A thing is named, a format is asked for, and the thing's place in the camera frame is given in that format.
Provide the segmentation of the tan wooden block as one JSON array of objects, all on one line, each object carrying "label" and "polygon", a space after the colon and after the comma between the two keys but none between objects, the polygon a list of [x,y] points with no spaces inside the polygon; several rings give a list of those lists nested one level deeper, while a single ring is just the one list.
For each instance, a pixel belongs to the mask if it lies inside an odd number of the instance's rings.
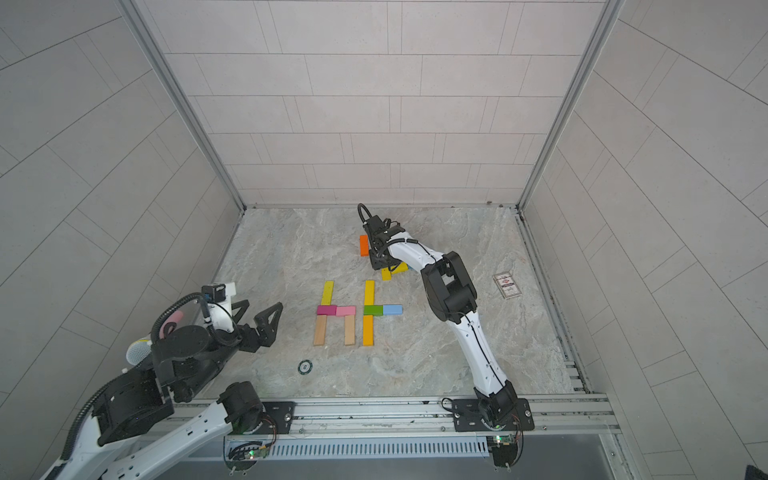
[{"label": "tan wooden block", "polygon": [[313,337],[314,346],[323,346],[326,341],[327,316],[317,315]]},{"label": "tan wooden block", "polygon": [[356,316],[344,317],[344,345],[353,346],[356,343]]}]

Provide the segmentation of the pink block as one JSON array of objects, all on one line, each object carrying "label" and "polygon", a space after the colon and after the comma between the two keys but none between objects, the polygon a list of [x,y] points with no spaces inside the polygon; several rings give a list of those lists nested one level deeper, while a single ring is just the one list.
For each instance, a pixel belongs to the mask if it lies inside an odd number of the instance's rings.
[{"label": "pink block", "polygon": [[355,316],[356,315],[356,307],[355,306],[338,306],[336,308],[335,315],[337,317]]}]

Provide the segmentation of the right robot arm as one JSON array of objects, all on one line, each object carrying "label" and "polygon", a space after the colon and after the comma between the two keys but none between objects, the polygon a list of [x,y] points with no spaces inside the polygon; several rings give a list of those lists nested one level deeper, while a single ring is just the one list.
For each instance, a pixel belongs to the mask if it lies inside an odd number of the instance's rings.
[{"label": "right robot arm", "polygon": [[492,428],[506,425],[513,417],[518,395],[484,335],[477,290],[460,255],[426,247],[399,222],[371,214],[362,203],[357,211],[368,238],[372,267],[392,270],[404,263],[421,274],[430,309],[452,328],[470,366],[483,420]]}]

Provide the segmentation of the green block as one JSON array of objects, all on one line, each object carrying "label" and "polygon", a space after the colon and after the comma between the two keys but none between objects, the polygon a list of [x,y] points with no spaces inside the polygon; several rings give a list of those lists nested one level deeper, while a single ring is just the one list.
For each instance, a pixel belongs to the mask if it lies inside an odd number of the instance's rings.
[{"label": "green block", "polygon": [[363,307],[363,314],[365,316],[383,316],[384,307],[382,305],[365,305]]}]

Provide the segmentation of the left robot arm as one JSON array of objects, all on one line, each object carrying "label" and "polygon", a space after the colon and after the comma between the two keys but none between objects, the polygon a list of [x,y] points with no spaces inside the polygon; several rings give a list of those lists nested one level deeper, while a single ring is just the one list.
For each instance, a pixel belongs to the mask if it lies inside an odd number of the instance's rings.
[{"label": "left robot arm", "polygon": [[289,431],[259,398],[251,382],[229,385],[215,402],[151,446],[129,448],[178,403],[189,403],[238,352],[271,346],[283,312],[280,302],[243,323],[246,300],[234,302],[234,284],[208,284],[184,295],[154,321],[148,354],[97,389],[75,416],[47,479],[153,479],[210,440],[263,432],[267,440],[226,448],[234,469],[265,457]]}]

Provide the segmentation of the magenta block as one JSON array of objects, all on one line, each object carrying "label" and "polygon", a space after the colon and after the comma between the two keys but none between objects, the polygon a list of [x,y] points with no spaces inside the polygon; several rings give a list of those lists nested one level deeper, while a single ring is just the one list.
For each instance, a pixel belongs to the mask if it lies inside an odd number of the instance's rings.
[{"label": "magenta block", "polygon": [[320,305],[317,307],[316,314],[319,316],[336,316],[338,307],[336,305]]}]

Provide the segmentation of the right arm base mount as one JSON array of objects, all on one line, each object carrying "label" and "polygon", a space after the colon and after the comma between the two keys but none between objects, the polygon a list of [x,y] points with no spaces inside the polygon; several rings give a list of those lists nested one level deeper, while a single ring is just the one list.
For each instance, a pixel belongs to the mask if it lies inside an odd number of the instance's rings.
[{"label": "right arm base mount", "polygon": [[457,432],[529,432],[535,429],[532,410],[525,398],[512,405],[494,407],[478,398],[448,398],[441,406],[450,412]]}]

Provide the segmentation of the yellow block small horizontal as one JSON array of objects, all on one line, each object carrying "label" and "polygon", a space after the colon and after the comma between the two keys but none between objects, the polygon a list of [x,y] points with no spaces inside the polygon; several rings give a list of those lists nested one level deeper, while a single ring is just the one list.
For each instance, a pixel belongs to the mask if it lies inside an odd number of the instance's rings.
[{"label": "yellow block small horizontal", "polygon": [[408,270],[408,265],[406,263],[404,263],[404,262],[401,262],[399,265],[394,267],[390,271],[390,273],[391,274],[403,273],[403,272],[406,272],[407,270]]}]

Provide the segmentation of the light blue block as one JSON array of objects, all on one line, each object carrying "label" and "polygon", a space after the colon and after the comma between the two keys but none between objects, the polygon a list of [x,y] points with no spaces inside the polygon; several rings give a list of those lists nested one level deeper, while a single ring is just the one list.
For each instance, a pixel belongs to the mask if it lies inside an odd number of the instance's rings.
[{"label": "light blue block", "polygon": [[403,307],[397,304],[388,304],[382,306],[383,316],[399,316],[403,314]]}]

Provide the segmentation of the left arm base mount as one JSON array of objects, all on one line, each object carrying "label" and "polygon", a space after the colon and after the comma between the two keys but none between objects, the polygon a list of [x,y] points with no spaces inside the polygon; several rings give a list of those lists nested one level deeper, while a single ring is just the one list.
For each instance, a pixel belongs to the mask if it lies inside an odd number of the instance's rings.
[{"label": "left arm base mount", "polygon": [[292,401],[268,401],[249,410],[233,429],[241,435],[287,435],[290,433],[297,404]]}]

